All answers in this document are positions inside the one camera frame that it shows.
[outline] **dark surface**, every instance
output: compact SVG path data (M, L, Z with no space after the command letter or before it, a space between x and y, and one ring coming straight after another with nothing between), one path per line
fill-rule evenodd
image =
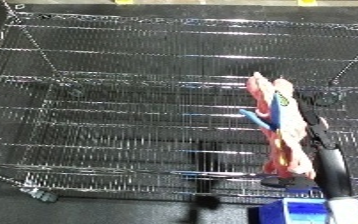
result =
M358 8L34 5L27 6L24 10L125 16L358 23ZM0 24L3 15L0 8ZM0 186L0 223L174 223L186 215L187 208L185 203L85 199L62 199L57 204L45 205L10 188ZM255 217L254 211L250 214L251 217ZM240 205L223 205L216 211L205 211L201 214L201 219L204 220L202 223L248 223L245 206Z

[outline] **blue toy part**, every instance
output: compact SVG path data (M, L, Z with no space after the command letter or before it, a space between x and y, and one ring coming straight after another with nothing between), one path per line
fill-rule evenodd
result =
M273 100L270 105L270 113L272 124L276 129L281 129L281 121L282 121L282 108L284 107L285 101L284 96L282 96L279 92L274 93Z
M257 124L261 128L265 128L265 129L268 129L268 130L271 130L271 131L275 130L273 125L271 125L268 122L262 120L254 112L244 110L244 109L240 109L240 114L244 115L245 117L247 117L248 119L253 121L255 124Z
M328 215L325 202L324 199L285 198L262 206L259 210L260 223L325 224Z

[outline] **wire rack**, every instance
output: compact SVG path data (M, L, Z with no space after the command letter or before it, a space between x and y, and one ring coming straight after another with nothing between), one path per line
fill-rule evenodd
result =
M358 189L358 25L17 16L0 32L0 174L7 179L62 195L187 200L199 193L191 175L215 172L211 194L226 202L321 197L260 185L268 148L238 113L254 108L244 84L260 71L303 91L326 88L353 63L335 87L345 100L316 109ZM205 161L199 170L192 153L213 154L220 165Z

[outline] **wire shelf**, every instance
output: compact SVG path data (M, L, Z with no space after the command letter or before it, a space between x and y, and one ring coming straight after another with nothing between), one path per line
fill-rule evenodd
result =
M259 184L268 148L238 113L254 108L244 83L261 71L324 89L354 62L335 87L345 100L316 109L358 189L357 24L18 15L21 23L8 17L0 32L0 168L30 187L186 200L197 193L192 172L218 172L226 178L212 194L227 202L289 196ZM220 165L197 170L192 153L214 154Z

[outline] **metal wire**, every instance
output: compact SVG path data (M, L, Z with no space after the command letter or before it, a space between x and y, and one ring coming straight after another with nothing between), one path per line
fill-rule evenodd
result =
M321 197L260 185L268 149L238 114L255 107L244 83L261 71L324 90L327 77L357 61L336 87L345 100L316 109L358 186L357 24L15 15L21 22L8 18L0 39L0 168L16 170L15 179L116 198ZM72 82L83 95L70 94ZM200 176L218 181L212 192L197 191Z

